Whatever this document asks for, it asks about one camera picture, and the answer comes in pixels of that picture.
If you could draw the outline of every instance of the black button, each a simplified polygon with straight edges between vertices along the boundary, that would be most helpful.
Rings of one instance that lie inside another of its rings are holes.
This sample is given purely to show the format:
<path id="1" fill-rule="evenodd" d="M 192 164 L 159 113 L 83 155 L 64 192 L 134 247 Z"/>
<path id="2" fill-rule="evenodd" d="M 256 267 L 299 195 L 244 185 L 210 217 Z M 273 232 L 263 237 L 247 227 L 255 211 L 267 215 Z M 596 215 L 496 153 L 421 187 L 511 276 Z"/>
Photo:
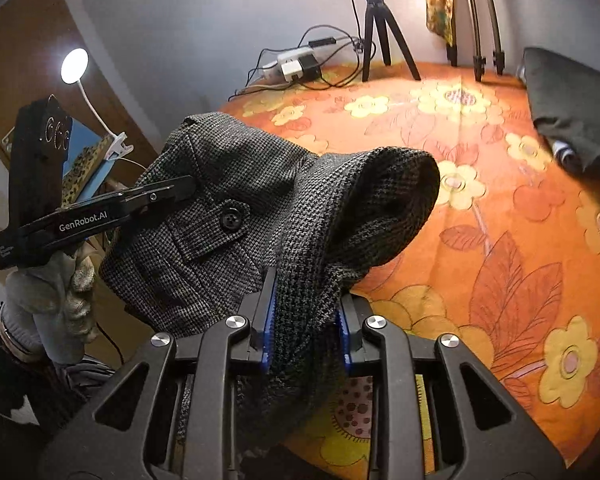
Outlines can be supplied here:
<path id="1" fill-rule="evenodd" d="M 222 212 L 220 223 L 226 231 L 233 233 L 242 226 L 242 213 L 236 208 L 229 207 Z"/>

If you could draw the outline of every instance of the orange floral bedsheet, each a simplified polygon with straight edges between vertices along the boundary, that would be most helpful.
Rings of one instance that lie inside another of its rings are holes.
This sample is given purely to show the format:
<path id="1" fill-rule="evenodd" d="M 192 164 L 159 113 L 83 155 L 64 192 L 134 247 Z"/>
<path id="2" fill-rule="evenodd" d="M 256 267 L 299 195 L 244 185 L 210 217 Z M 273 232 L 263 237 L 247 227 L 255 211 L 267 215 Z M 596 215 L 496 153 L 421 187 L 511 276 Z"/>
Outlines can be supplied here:
<path id="1" fill-rule="evenodd" d="M 600 427 L 600 185 L 553 161 L 515 79 L 419 69 L 419 82 L 404 65 L 381 66 L 367 83 L 264 91 L 224 111 L 319 155 L 409 146 L 435 156 L 442 181 L 429 221 L 355 291 L 407 332 L 460 336 L 571 463 Z M 370 379 L 349 380 L 287 446 L 365 479 L 371 391 Z"/>

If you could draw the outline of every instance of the wooden door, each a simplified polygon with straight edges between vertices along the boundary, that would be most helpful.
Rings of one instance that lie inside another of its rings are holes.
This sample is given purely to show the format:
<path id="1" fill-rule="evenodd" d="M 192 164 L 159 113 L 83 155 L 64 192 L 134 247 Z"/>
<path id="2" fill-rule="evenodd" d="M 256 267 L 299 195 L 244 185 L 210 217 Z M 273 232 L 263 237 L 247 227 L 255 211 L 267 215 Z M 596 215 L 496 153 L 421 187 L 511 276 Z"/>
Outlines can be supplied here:
<path id="1" fill-rule="evenodd" d="M 64 56 L 74 48 L 89 49 L 64 0 L 8 0 L 0 8 L 0 140 L 15 124 L 21 106 L 53 94 L 69 115 L 99 134 L 104 128 L 89 110 L 77 85 L 60 77 Z M 93 107 L 109 128 L 126 132 L 129 154 L 147 166 L 156 157 L 140 129 L 122 106 L 93 58 L 81 78 Z M 0 143 L 0 158 L 8 167 L 9 157 Z M 117 162 L 111 176 L 127 186 L 142 172 L 135 164 Z"/>

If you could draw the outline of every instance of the silver screw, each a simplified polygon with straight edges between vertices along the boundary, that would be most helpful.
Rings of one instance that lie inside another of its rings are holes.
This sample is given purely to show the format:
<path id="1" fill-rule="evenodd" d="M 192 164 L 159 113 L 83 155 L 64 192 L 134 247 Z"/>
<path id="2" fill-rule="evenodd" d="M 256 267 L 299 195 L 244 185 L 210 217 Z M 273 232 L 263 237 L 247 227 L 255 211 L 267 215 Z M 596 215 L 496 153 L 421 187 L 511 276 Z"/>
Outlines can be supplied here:
<path id="1" fill-rule="evenodd" d="M 242 328 L 247 323 L 247 320 L 242 316 L 229 316 L 225 323 L 229 328 Z"/>
<path id="2" fill-rule="evenodd" d="M 384 328 L 386 319 L 382 316 L 369 316 L 366 318 L 366 324 L 371 328 Z"/>
<path id="3" fill-rule="evenodd" d="M 455 348 L 460 344 L 460 339 L 454 334 L 443 334 L 440 336 L 440 342 L 448 348 Z"/>
<path id="4" fill-rule="evenodd" d="M 166 332 L 158 332 L 151 338 L 151 344 L 154 346 L 167 346 L 171 342 L 171 336 Z"/>

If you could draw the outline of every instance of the hand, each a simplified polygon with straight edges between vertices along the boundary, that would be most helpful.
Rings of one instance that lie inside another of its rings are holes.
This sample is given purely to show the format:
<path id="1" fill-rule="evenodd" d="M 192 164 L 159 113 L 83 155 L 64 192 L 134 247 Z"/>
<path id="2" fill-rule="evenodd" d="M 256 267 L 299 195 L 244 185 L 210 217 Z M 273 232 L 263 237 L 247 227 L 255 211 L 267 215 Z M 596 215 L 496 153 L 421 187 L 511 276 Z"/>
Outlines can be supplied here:
<path id="1" fill-rule="evenodd" d="M 31 362 L 46 352 L 58 364 L 74 364 L 82 359 L 84 344 L 96 337 L 95 269 L 85 247 L 75 257 L 58 251 L 46 265 L 7 277 L 0 335 L 19 359 Z"/>

